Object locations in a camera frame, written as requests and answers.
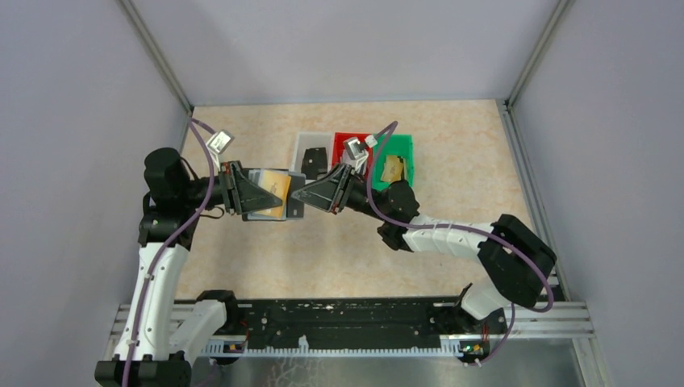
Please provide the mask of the gold credit card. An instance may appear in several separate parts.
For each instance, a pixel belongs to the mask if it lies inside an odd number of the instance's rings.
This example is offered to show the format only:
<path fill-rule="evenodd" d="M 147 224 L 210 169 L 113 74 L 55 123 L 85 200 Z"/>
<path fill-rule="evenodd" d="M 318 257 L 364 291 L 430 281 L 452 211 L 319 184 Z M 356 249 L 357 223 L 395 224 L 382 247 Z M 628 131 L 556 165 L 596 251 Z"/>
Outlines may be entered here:
<path fill-rule="evenodd" d="M 286 217 L 286 198 L 292 177 L 284 171 L 260 169 L 255 172 L 255 179 L 260 188 L 280 199 L 281 204 L 258 210 L 248 216 L 257 220 L 283 220 Z"/>

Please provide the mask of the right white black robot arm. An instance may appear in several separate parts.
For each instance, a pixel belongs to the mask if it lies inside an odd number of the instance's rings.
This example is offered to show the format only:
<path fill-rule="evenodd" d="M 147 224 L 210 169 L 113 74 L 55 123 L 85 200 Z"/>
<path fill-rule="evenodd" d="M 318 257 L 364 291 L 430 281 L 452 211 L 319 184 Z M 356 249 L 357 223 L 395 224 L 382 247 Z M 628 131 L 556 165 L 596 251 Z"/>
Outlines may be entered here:
<path fill-rule="evenodd" d="M 548 278 L 557 257 L 514 215 L 502 214 L 491 223 L 432 218 L 419 212 L 407 181 L 376 190 L 342 164 L 291 196 L 327 213 L 351 209 L 381 220 L 377 233 L 392 250 L 441 253 L 480 264 L 486 275 L 462 290 L 454 310 L 454 321 L 464 332 L 475 332 L 493 312 L 510 304 L 538 313 L 553 307 Z"/>

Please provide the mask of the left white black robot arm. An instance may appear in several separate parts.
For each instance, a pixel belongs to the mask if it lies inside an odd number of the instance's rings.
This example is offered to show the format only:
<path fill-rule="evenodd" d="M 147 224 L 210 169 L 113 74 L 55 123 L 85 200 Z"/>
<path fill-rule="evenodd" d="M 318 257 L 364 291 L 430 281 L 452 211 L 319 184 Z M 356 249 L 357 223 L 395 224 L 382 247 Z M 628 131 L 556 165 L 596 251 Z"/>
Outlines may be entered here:
<path fill-rule="evenodd" d="M 171 327 L 181 271 L 202 212 L 224 206 L 249 214 L 282 205 L 282 199 L 250 181 L 238 161 L 209 177 L 192 177 L 174 148 L 159 148 L 144 160 L 144 216 L 139 225 L 136 287 L 119 342 L 110 360 L 97 363 L 101 386 L 188 386 L 191 369 L 210 337 L 245 326 L 229 290 L 205 290 L 190 316 Z"/>

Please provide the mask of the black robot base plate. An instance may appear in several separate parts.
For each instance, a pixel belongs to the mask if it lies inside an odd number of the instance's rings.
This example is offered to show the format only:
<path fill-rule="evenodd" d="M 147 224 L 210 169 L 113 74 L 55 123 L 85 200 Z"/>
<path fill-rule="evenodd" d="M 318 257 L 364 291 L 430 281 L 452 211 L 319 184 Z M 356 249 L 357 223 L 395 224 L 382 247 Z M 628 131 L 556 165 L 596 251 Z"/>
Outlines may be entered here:
<path fill-rule="evenodd" d="M 436 348 L 443 335 L 502 334 L 497 310 L 476 321 L 459 297 L 252 299 L 232 301 L 219 335 L 246 335 L 253 350 L 294 349 L 301 337 L 315 350 Z"/>

